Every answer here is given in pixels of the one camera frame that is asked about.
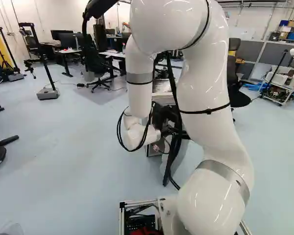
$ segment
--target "black office chair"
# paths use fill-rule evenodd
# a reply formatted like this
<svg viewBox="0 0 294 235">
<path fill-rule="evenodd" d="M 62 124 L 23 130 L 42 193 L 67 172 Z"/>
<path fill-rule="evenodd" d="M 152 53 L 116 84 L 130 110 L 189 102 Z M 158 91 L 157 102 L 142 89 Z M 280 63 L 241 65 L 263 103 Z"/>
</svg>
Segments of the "black office chair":
<svg viewBox="0 0 294 235">
<path fill-rule="evenodd" d="M 39 56 L 38 46 L 36 44 L 35 38 L 33 36 L 26 36 L 25 41 L 28 52 Z"/>
<path fill-rule="evenodd" d="M 92 93 L 97 87 L 100 86 L 104 86 L 107 89 L 110 89 L 110 86 L 108 86 L 107 84 L 111 83 L 112 79 L 117 77 L 113 74 L 113 69 L 119 71 L 122 70 L 112 65 L 113 58 L 111 56 L 105 56 L 104 58 L 102 58 L 99 55 L 96 45 L 91 44 L 91 42 L 88 42 L 88 45 L 90 45 L 90 48 L 83 48 L 83 54 L 85 55 L 85 68 L 86 71 L 93 72 L 95 74 L 95 77 L 98 77 L 98 80 L 96 82 L 87 83 L 86 87 L 94 85 L 91 90 Z M 108 78 L 101 79 L 106 72 L 109 72 L 110 76 Z"/>
<path fill-rule="evenodd" d="M 240 88 L 244 82 L 239 82 L 236 75 L 236 57 L 228 55 L 227 57 L 227 87 L 232 108 L 240 108 L 250 104 L 251 99 L 244 93 L 240 92 Z"/>
<path fill-rule="evenodd" d="M 237 51 L 241 45 L 241 39 L 230 38 L 229 51 Z M 236 56 L 228 55 L 227 57 L 227 87 L 229 92 L 229 99 L 232 111 L 234 108 L 247 106 L 251 103 L 251 99 L 244 93 L 240 92 L 240 88 L 244 82 L 239 81 L 236 75 Z"/>
</svg>

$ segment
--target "red object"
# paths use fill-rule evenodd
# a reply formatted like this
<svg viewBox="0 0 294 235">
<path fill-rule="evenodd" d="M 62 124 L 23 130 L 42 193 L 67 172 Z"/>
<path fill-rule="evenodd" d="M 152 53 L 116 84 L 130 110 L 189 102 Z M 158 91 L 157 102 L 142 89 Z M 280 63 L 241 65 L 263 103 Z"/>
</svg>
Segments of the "red object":
<svg viewBox="0 0 294 235">
<path fill-rule="evenodd" d="M 159 231 L 148 231 L 146 227 L 133 231 L 130 235 L 161 235 Z"/>
</svg>

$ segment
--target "blue floor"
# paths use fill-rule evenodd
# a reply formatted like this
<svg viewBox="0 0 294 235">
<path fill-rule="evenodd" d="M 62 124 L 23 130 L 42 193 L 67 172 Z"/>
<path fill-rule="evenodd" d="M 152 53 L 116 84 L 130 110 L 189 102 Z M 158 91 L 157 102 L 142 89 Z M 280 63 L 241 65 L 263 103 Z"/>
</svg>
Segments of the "blue floor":
<svg viewBox="0 0 294 235">
<path fill-rule="evenodd" d="M 0 230 L 19 223 L 25 235 L 116 235 L 119 202 L 176 193 L 162 186 L 161 159 L 128 153 L 116 137 L 117 120 L 127 106 L 126 89 L 78 89 L 63 67 L 49 67 L 61 92 L 39 101 L 48 83 L 42 67 L 37 79 L 0 85 L 0 139 L 19 135 L 6 146 L 0 165 Z M 117 78 L 116 89 L 125 86 Z M 244 90 L 250 97 L 256 92 Z M 255 188 L 245 213 L 254 235 L 294 235 L 294 103 L 278 107 L 255 100 L 234 111 L 237 131 L 255 167 Z M 179 184 L 201 161 L 202 149 L 190 143 L 174 175 Z"/>
</svg>

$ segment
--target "computer monitor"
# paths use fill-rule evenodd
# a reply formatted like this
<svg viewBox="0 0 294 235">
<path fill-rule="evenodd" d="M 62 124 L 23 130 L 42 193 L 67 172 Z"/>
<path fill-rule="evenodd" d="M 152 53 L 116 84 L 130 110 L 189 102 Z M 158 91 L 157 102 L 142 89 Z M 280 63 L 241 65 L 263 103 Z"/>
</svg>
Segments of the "computer monitor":
<svg viewBox="0 0 294 235">
<path fill-rule="evenodd" d="M 122 33 L 122 37 L 123 38 L 129 38 L 129 36 L 131 36 L 132 33 Z"/>
<path fill-rule="evenodd" d="M 116 30 L 113 28 L 106 28 L 106 34 L 108 35 L 115 35 L 116 34 Z"/>
<path fill-rule="evenodd" d="M 75 37 L 73 37 L 73 33 L 59 33 L 58 37 L 62 48 L 76 48 L 76 41 Z"/>
<path fill-rule="evenodd" d="M 50 30 L 52 39 L 60 40 L 59 33 L 73 33 L 72 30 Z"/>
</svg>

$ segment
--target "white wall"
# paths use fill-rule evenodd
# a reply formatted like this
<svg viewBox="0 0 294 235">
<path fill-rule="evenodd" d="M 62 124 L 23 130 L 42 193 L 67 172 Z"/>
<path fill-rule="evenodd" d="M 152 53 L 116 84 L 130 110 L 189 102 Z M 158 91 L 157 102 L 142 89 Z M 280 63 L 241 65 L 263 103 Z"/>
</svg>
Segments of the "white wall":
<svg viewBox="0 0 294 235">
<path fill-rule="evenodd" d="M 16 14 L 20 22 L 33 22 L 41 42 L 51 40 L 51 29 L 67 29 L 75 32 L 81 31 L 82 13 L 85 9 L 88 0 L 13 0 Z M 10 0 L 0 0 L 0 6 L 4 14 L 3 6 L 6 10 L 4 19 L 7 23 L 9 31 L 15 32 L 15 37 L 6 36 L 8 43 L 16 57 L 18 64 L 23 64 L 23 60 L 29 58 L 22 36 L 18 32 L 17 21 L 13 12 Z M 114 5 L 105 13 L 105 22 L 107 28 L 115 28 L 118 25 L 117 8 L 119 9 L 119 28 L 122 28 L 122 22 L 129 22 L 130 5 L 120 3 L 119 6 Z M 230 13 L 228 23 L 231 31 L 249 30 L 254 31 L 253 38 L 260 40 L 267 26 L 272 8 L 243 8 L 239 16 L 239 8 L 224 8 Z M 276 30 L 280 20 L 290 17 L 290 9 L 276 9 L 271 23 L 269 25 L 267 36 L 270 31 Z M 88 22 L 88 32 L 93 34 L 93 24 L 95 20 L 91 19 Z M 5 28 L 3 19 L 0 15 L 0 26 Z"/>
<path fill-rule="evenodd" d="M 278 6 L 288 6 L 293 7 L 294 6 L 294 0 L 290 3 L 283 3 L 279 4 Z M 283 8 L 276 8 L 273 11 L 273 7 L 270 8 L 243 8 L 240 12 L 240 8 L 224 8 L 225 11 L 227 11 L 230 15 L 230 18 L 228 19 L 228 24 L 230 27 L 230 33 L 233 35 L 237 33 L 237 31 L 248 31 L 248 32 L 254 32 L 252 35 L 254 40 L 261 40 L 270 16 L 272 14 L 272 18 L 270 21 L 270 24 L 268 26 L 267 33 L 264 36 L 264 40 L 268 39 L 270 32 L 275 31 L 277 29 L 277 26 L 279 25 L 281 20 L 288 20 L 289 18 L 291 20 L 294 20 L 294 11 L 292 12 L 292 9 L 283 9 Z"/>
</svg>

